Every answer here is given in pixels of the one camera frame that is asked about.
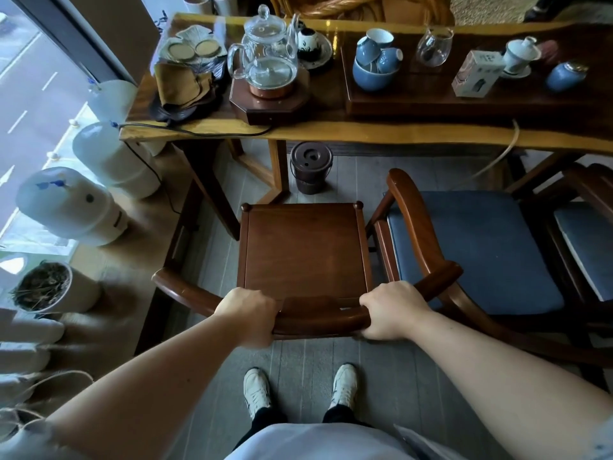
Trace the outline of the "person's right hand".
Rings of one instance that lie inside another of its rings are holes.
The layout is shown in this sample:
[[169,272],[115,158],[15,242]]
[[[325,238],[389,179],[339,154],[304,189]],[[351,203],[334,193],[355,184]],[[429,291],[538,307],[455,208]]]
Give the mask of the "person's right hand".
[[433,309],[409,282],[395,281],[376,288],[384,288],[385,293],[386,340],[412,340]]

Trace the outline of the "person's left hand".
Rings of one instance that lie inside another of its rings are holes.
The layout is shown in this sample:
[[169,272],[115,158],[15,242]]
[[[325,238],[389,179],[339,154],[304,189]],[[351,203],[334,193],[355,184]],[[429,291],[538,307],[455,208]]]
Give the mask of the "person's left hand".
[[257,347],[257,292],[262,291],[236,287],[226,294],[213,314],[230,324],[240,347],[265,348]]

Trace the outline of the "brown wooden armchair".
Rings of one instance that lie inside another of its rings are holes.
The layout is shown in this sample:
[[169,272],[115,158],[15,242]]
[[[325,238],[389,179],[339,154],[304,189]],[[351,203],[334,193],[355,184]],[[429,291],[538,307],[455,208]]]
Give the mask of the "brown wooden armchair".
[[273,337],[361,336],[370,324],[359,297],[375,286],[367,229],[386,266],[391,234],[382,219],[365,225],[362,203],[242,206],[236,286],[276,299]]

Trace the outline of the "person's right forearm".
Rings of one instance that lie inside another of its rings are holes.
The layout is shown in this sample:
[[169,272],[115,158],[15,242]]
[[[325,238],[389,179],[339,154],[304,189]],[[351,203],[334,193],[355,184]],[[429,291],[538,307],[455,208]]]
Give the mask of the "person's right forearm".
[[515,460],[613,460],[613,396],[433,311],[406,309],[408,338]]

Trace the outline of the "person's left forearm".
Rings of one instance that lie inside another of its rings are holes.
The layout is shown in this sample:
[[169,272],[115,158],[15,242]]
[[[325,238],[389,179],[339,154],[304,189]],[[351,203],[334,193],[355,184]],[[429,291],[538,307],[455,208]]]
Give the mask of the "person's left forearm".
[[209,317],[107,374],[47,423],[89,460],[160,459],[238,347],[230,324]]

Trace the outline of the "person's white shirt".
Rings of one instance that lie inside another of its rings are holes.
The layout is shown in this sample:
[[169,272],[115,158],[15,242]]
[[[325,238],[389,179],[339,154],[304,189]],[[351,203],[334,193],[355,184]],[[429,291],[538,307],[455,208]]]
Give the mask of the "person's white shirt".
[[468,460],[411,430],[401,438],[349,423],[275,424],[255,433],[225,460]]

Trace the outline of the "black round mat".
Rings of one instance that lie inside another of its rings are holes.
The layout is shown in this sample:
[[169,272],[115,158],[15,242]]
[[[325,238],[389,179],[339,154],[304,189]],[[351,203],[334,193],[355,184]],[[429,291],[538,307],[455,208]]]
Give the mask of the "black round mat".
[[177,126],[194,119],[202,119],[217,111],[223,102],[223,95],[230,83],[229,77],[223,76],[217,80],[211,73],[203,73],[195,76],[199,83],[208,82],[209,90],[199,100],[188,107],[178,105],[163,105],[156,92],[148,105],[148,115],[156,122],[165,123],[167,126]]

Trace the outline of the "large blue ceramic bowl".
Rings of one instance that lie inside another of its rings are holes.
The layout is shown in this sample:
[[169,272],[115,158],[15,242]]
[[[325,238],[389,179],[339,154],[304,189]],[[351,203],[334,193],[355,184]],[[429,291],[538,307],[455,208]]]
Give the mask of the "large blue ceramic bowl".
[[381,70],[379,68],[379,61],[363,66],[355,59],[352,66],[352,77],[355,84],[363,91],[379,92],[393,84],[402,65],[403,61],[399,61],[393,65],[394,69],[388,67],[385,70]]

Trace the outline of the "white plant pot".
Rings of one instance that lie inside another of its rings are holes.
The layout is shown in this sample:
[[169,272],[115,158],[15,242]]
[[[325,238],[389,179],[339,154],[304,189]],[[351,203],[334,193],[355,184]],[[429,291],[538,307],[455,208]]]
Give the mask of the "white plant pot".
[[10,293],[14,305],[30,314],[84,313],[102,296],[100,283],[64,262],[42,261]]

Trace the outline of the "brown tea cloth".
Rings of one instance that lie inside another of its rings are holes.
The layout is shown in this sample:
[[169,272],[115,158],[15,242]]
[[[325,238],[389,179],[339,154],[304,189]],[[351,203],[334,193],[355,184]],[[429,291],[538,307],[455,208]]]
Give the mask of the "brown tea cloth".
[[214,76],[211,72],[196,74],[189,66],[159,62],[154,77],[161,106],[165,109],[185,109],[210,94]]

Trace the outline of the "white paper box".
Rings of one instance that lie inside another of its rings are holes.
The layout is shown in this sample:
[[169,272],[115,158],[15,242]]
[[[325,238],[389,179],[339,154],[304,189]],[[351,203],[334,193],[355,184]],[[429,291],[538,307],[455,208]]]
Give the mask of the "white paper box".
[[456,97],[484,98],[505,68],[504,59],[498,51],[471,50],[451,86]]

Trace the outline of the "metal water spout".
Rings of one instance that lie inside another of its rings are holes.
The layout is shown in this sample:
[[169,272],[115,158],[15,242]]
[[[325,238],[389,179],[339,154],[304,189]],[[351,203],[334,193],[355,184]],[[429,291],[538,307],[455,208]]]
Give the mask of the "metal water spout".
[[295,64],[298,64],[298,32],[300,30],[300,14],[295,12],[291,21],[287,26],[287,37],[286,37],[286,52],[287,57]]

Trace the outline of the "leaf-shaped ceramic dish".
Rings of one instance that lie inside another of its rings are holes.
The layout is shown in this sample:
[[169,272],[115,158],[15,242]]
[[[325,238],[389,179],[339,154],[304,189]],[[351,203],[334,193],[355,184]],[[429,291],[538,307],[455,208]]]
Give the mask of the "leaf-shaped ceramic dish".
[[[172,43],[185,43],[195,48],[195,46],[200,41],[208,39],[208,38],[214,38],[221,46],[221,50],[219,54],[217,55],[217,57],[207,59],[207,58],[200,58],[199,56],[195,55],[195,57],[191,61],[176,62],[176,61],[173,61],[172,58],[169,57],[168,55],[167,48]],[[176,35],[169,37],[168,39],[163,41],[161,49],[159,51],[159,57],[161,60],[164,60],[167,62],[189,64],[189,65],[208,64],[217,58],[225,58],[226,55],[227,55],[227,50],[226,50],[226,46],[224,45],[224,42],[222,41],[222,39],[218,35],[214,34],[211,29],[200,26],[200,25],[192,25],[188,27],[188,29],[181,30]]]

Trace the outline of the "blue ceramic tea jar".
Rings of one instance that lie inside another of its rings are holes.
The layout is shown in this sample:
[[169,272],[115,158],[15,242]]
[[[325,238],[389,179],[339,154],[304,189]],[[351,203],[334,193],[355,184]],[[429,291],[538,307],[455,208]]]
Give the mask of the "blue ceramic tea jar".
[[552,92],[567,91],[583,82],[589,71],[589,66],[578,61],[565,61],[552,69],[546,78],[545,85]]

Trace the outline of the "wooden table leg frame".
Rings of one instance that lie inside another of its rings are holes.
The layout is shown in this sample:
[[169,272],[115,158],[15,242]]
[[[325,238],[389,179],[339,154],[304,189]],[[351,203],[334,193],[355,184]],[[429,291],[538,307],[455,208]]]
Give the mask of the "wooden table leg frame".
[[212,156],[222,143],[226,144],[235,162],[269,187],[269,191],[257,201],[257,204],[274,205],[287,200],[291,193],[287,165],[287,141],[267,140],[271,168],[265,167],[256,158],[247,154],[240,138],[187,139],[173,142],[173,146],[187,165],[205,200],[212,206],[229,235],[234,240],[239,240],[240,221],[214,174],[212,163],[206,162],[207,156]]

